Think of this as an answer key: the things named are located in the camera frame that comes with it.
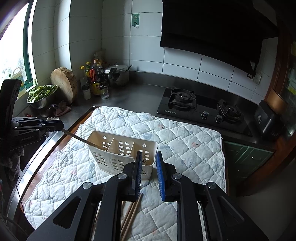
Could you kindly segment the metal bowl of greens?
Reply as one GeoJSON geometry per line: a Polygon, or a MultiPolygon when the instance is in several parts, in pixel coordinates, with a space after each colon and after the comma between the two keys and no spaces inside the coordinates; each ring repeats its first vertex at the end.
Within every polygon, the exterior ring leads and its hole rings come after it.
{"type": "Polygon", "coordinates": [[[29,91],[27,103],[34,109],[45,108],[57,91],[58,86],[53,84],[34,87],[29,91]]]}

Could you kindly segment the round wooden cutting board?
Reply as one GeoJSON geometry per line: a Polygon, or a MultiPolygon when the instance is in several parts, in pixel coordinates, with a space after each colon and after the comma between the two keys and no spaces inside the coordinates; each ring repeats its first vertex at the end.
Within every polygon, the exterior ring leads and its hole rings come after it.
{"type": "Polygon", "coordinates": [[[57,85],[64,99],[72,104],[78,96],[78,82],[74,73],[66,67],[59,67],[51,73],[51,83],[57,85]]]}

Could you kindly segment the green cabinet drawers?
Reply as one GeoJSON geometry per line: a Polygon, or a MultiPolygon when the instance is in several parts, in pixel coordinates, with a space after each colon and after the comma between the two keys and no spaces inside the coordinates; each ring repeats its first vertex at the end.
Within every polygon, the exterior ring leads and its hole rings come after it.
{"type": "Polygon", "coordinates": [[[273,155],[272,151],[224,142],[226,161],[230,170],[241,178],[247,178],[273,155]]]}

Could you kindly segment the cream plastic utensil holder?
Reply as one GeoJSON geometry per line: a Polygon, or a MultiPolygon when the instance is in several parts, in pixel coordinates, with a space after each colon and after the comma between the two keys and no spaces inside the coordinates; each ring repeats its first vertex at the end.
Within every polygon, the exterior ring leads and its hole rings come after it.
{"type": "Polygon", "coordinates": [[[88,146],[99,168],[113,175],[123,172],[125,164],[135,161],[138,151],[142,152],[142,160],[147,161],[142,163],[142,180],[151,179],[158,150],[157,142],[100,131],[93,131],[87,141],[102,148],[100,150],[88,146]]]}

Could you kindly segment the white small jar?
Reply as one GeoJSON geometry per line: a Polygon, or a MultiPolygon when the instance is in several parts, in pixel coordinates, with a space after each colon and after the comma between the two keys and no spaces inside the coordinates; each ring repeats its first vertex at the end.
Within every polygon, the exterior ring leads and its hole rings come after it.
{"type": "Polygon", "coordinates": [[[85,84],[82,86],[83,97],[85,100],[91,99],[91,86],[89,84],[85,84]]]}

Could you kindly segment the white quilted cloth mat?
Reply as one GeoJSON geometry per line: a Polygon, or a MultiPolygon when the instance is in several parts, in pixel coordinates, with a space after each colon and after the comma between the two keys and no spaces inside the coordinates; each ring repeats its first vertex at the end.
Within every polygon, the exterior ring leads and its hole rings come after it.
{"type": "Polygon", "coordinates": [[[222,137],[217,131],[189,123],[102,106],[77,130],[77,138],[57,152],[23,204],[38,228],[83,183],[100,184],[123,171],[142,153],[143,194],[126,240],[176,240],[177,204],[163,202],[156,174],[156,153],[193,182],[215,182],[227,189],[222,137]]]}

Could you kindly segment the yellow label oil bottle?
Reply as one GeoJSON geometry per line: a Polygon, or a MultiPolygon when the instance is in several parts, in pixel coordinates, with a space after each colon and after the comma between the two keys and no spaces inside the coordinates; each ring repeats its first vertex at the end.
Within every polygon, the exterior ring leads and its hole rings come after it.
{"type": "Polygon", "coordinates": [[[95,59],[94,64],[92,65],[90,70],[91,87],[92,87],[92,93],[94,95],[101,94],[100,83],[104,81],[103,74],[104,74],[104,71],[103,71],[101,62],[98,59],[95,59]]]}

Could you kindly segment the dark soy sauce bottle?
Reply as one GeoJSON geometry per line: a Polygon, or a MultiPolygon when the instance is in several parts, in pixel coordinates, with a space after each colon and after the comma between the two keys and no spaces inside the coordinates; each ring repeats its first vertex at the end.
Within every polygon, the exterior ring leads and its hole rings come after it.
{"type": "Polygon", "coordinates": [[[101,90],[101,98],[102,99],[107,99],[109,98],[109,93],[108,93],[108,77],[104,73],[103,67],[101,65],[101,62],[99,62],[99,77],[100,77],[100,90],[101,90]]]}

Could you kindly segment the black gas stove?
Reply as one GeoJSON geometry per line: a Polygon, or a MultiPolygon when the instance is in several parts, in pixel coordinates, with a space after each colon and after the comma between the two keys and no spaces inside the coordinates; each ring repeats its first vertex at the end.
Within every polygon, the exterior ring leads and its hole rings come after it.
{"type": "Polygon", "coordinates": [[[222,99],[214,100],[181,88],[165,90],[157,114],[252,137],[244,114],[238,107],[222,99]]]}

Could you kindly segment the silver pressure cooker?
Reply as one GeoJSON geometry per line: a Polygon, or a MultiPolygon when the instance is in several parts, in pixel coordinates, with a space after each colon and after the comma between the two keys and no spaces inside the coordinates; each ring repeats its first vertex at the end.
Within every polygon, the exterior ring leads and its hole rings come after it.
{"type": "Polygon", "coordinates": [[[132,65],[114,64],[105,68],[104,73],[107,75],[110,82],[124,83],[130,78],[131,67],[132,65]]]}

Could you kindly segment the black box appliance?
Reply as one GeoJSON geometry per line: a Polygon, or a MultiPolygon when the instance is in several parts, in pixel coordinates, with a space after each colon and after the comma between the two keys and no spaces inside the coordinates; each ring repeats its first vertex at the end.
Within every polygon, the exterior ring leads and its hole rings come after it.
{"type": "Polygon", "coordinates": [[[265,136],[277,138],[281,134],[284,127],[283,119],[264,100],[258,104],[254,117],[265,136]]]}

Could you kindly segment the copper coloured pot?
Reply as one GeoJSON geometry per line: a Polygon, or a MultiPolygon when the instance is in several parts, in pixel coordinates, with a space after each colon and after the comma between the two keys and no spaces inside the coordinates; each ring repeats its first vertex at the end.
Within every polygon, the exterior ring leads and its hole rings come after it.
{"type": "Polygon", "coordinates": [[[277,114],[284,115],[287,109],[287,102],[273,89],[267,97],[267,104],[277,114]]]}

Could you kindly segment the black range hood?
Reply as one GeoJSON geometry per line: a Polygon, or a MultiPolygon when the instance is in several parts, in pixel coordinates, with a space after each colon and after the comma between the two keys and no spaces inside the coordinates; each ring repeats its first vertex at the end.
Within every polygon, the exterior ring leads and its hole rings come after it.
{"type": "Polygon", "coordinates": [[[163,1],[160,46],[189,51],[254,75],[263,41],[276,37],[264,1],[163,1]]]}

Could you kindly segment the green wall hook sticker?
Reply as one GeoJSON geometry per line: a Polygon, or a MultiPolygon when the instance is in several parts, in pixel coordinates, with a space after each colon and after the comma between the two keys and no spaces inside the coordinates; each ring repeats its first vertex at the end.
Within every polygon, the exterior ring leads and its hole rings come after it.
{"type": "Polygon", "coordinates": [[[139,13],[132,14],[132,26],[137,28],[139,26],[139,13]]]}

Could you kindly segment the wall power socket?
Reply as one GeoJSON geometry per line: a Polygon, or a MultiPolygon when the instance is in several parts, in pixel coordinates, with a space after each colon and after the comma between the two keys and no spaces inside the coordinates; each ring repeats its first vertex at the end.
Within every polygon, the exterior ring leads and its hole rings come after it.
{"type": "Polygon", "coordinates": [[[262,78],[262,74],[256,73],[255,76],[252,78],[252,81],[255,82],[256,84],[260,84],[262,78]]]}

